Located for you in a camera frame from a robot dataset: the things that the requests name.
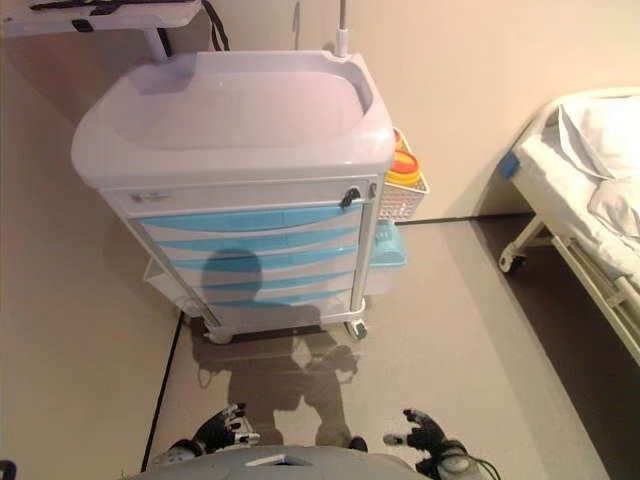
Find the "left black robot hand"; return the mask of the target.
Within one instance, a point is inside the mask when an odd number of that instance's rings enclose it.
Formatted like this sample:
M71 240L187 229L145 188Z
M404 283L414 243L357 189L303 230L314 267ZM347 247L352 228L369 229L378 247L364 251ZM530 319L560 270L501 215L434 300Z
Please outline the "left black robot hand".
M255 445L261 440L257 432L241 432L246 415L244 402L232 403L205 421L192 440L204 453L210 454L234 445Z

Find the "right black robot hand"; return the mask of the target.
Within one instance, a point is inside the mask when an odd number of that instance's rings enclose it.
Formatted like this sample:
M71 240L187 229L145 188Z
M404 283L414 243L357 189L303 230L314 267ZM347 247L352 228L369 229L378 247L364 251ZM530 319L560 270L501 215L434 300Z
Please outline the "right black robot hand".
M405 434L387 433L383 443L387 446L408 446L417 451L428 453L431 457L439 457L451 448L440 425L428 414L416 409L404 409L405 419L413 425Z

